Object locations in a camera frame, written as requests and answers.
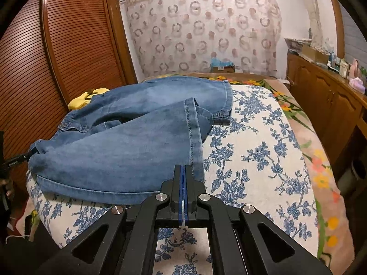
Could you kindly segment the blue denim jeans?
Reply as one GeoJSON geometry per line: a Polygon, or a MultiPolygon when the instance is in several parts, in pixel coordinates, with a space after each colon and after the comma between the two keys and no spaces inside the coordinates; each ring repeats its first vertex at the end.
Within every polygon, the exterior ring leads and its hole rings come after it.
{"type": "Polygon", "coordinates": [[[49,140],[31,145],[29,171],[43,193],[139,204],[188,166],[205,177],[202,145],[231,119],[227,81],[170,76],[122,86],[69,112],[49,140]]]}

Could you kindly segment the colourful flower pattern blanket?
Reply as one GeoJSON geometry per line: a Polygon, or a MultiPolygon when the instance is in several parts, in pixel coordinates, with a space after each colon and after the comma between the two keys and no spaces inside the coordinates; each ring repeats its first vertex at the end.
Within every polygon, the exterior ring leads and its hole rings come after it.
{"type": "Polygon", "coordinates": [[[260,86],[271,91],[280,105],[306,161],[317,210],[317,258],[333,274],[342,274],[355,258],[355,250],[346,215],[345,202],[338,189],[331,164],[311,121],[289,90],[278,80],[254,74],[212,74],[208,80],[227,80],[231,85],[260,86]]]}

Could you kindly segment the yellow Pikachu plush toy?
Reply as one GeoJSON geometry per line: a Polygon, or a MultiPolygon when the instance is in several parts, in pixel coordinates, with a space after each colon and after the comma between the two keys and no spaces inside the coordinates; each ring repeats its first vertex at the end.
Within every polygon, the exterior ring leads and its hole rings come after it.
{"type": "Polygon", "coordinates": [[[102,95],[108,91],[109,89],[107,88],[98,88],[98,89],[91,89],[89,91],[86,91],[79,97],[76,97],[69,102],[68,110],[81,109],[92,101],[92,97],[102,95]]]}

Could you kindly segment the long wooden sideboard cabinet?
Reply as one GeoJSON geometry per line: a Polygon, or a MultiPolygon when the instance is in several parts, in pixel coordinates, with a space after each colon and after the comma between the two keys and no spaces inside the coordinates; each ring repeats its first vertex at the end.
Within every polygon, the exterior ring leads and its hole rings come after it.
{"type": "Polygon", "coordinates": [[[287,54],[286,76],[340,179],[354,158],[366,151],[366,97],[339,74],[293,53],[287,54]]]}

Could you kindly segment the brown louvered wardrobe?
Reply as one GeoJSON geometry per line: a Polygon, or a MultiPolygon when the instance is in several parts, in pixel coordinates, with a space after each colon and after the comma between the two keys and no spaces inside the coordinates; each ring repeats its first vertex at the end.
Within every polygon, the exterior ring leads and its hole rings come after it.
{"type": "Polygon", "coordinates": [[[1,37],[5,158],[50,138],[89,89],[137,83],[119,0],[20,0],[1,37]]]}

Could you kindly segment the cardboard box with blue bag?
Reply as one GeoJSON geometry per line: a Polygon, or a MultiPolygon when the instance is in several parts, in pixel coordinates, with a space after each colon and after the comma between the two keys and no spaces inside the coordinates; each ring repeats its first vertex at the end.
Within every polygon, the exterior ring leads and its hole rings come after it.
{"type": "Polygon", "coordinates": [[[235,65],[228,59],[219,60],[218,58],[212,58],[210,62],[210,71],[212,73],[234,73],[235,65]]]}

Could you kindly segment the pink tissue pack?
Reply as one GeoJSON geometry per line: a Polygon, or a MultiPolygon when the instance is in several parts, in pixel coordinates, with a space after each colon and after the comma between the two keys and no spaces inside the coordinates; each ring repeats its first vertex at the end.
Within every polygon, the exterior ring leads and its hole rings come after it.
{"type": "Polygon", "coordinates": [[[360,92],[361,94],[364,94],[366,92],[366,88],[364,86],[363,81],[358,77],[351,78],[349,80],[349,86],[351,86],[353,89],[360,92]]]}

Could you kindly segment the cardboard box on sideboard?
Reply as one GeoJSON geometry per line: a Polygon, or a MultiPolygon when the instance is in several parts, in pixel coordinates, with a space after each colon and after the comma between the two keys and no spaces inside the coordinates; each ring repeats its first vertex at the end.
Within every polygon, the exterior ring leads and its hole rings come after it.
{"type": "Polygon", "coordinates": [[[329,59],[329,55],[308,46],[303,45],[300,52],[300,56],[309,62],[321,63],[326,65],[329,59]]]}

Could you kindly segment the pink bottle on sideboard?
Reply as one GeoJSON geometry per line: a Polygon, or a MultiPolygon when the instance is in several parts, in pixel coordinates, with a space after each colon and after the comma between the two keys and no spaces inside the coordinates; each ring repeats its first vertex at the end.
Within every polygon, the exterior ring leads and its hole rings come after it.
{"type": "Polygon", "coordinates": [[[349,76],[348,78],[350,80],[357,78],[358,77],[358,60],[357,59],[353,59],[352,64],[350,65],[350,69],[349,69],[349,76]]]}

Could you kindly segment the stack of papers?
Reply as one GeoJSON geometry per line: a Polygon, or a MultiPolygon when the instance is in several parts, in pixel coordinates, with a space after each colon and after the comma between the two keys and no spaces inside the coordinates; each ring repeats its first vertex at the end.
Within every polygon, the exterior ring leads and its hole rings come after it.
{"type": "Polygon", "coordinates": [[[312,42],[310,38],[285,38],[284,40],[287,44],[288,50],[295,53],[301,52],[304,45],[310,46],[312,42]]]}

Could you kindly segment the beige tied side curtain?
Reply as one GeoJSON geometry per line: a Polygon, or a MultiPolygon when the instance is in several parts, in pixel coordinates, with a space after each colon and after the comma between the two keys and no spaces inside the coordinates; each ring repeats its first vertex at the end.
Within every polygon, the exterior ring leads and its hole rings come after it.
{"type": "Polygon", "coordinates": [[[321,50],[323,47],[323,32],[317,0],[303,0],[309,15],[312,34],[311,47],[321,50]]]}

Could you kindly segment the circle pattern sheer curtain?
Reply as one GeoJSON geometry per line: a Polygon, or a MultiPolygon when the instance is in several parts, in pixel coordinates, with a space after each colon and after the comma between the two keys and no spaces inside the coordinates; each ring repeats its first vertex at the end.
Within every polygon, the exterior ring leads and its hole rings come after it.
{"type": "Polygon", "coordinates": [[[145,77],[208,72],[274,76],[281,12],[276,0],[125,0],[145,77]]]}

